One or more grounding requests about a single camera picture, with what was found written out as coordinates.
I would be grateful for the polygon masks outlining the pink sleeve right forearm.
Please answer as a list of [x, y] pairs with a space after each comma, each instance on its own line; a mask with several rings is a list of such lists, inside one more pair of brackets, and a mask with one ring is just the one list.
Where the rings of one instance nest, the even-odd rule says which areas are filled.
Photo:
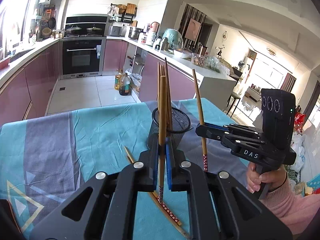
[[279, 218], [293, 235], [301, 234], [319, 210], [319, 194], [296, 195], [286, 179], [276, 190], [269, 192], [261, 202]]

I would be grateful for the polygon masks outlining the right hand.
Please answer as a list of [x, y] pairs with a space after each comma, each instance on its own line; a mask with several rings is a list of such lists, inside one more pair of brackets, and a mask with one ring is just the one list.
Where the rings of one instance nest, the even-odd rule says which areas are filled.
[[256, 171], [256, 164], [249, 163], [246, 173], [247, 189], [250, 193], [255, 193], [260, 190], [262, 183], [269, 184], [269, 190], [275, 190], [283, 185], [287, 179], [287, 172], [284, 166], [281, 166], [278, 170], [265, 172], [259, 174]]

